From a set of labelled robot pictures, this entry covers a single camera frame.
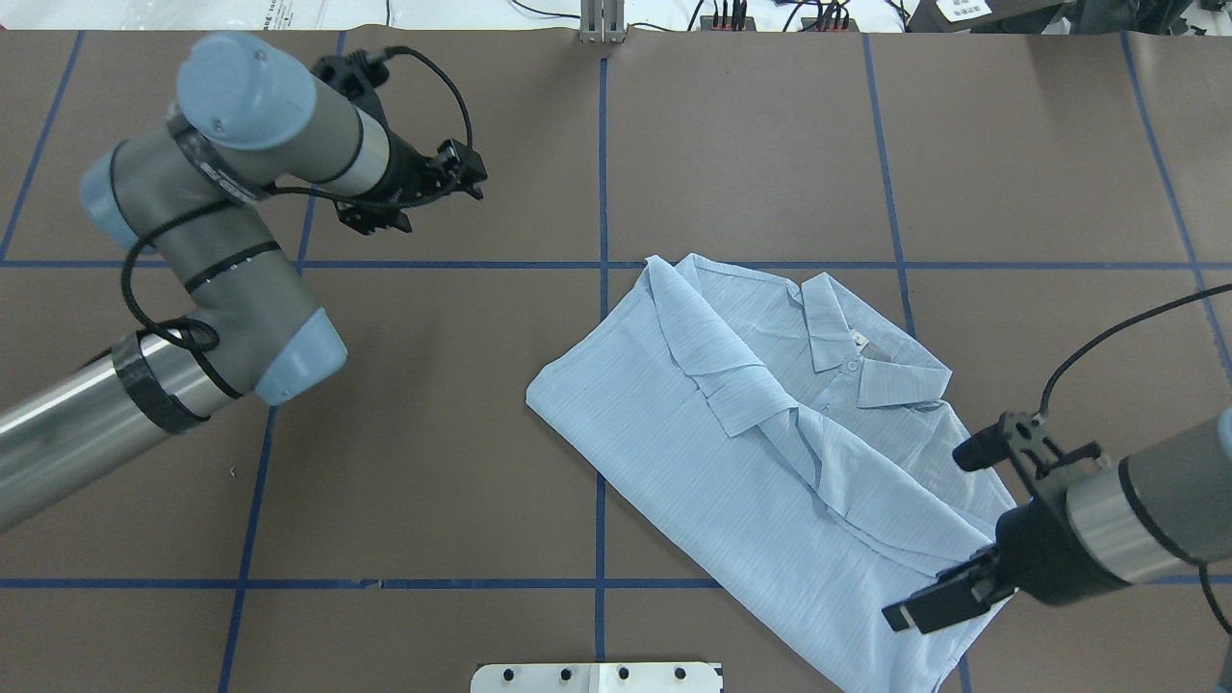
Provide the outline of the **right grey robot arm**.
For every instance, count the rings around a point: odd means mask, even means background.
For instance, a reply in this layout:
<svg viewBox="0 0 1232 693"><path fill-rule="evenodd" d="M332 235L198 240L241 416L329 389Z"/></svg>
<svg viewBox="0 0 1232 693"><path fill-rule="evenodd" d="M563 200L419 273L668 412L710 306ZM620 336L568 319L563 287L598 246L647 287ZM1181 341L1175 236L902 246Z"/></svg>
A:
<svg viewBox="0 0 1232 693"><path fill-rule="evenodd" d="M1031 498L998 518L988 547L885 605L885 621L896 633L933 634L986 615L1016 592L1071 605L1230 557L1228 412L1085 469L1101 456L1095 441L1060 448L1042 420L1024 413L1007 412L963 440L952 451L958 469L1009 462Z"/></svg>

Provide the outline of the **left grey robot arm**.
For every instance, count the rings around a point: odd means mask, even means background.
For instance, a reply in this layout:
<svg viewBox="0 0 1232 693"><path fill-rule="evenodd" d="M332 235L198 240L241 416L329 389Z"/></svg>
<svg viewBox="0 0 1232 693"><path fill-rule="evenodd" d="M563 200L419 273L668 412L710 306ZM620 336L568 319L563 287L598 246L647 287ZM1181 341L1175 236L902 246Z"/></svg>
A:
<svg viewBox="0 0 1232 693"><path fill-rule="evenodd" d="M457 104L464 134L419 152L389 125L388 62L411 58ZM299 58L216 31L179 67L164 121L81 179L92 227L124 250L136 332L2 414L10 530L234 400L283 404L333 376L347 346L257 206L326 200L360 234L410 232L413 208L480 200L488 171L460 88L409 44Z"/></svg>

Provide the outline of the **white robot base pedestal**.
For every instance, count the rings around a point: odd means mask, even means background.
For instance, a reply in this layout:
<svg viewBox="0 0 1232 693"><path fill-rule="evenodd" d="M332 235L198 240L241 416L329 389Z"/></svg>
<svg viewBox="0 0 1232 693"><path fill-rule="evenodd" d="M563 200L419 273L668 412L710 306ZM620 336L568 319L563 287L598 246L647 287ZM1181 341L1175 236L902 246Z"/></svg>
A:
<svg viewBox="0 0 1232 693"><path fill-rule="evenodd" d="M701 661L498 663L471 692L724 692L722 666Z"/></svg>

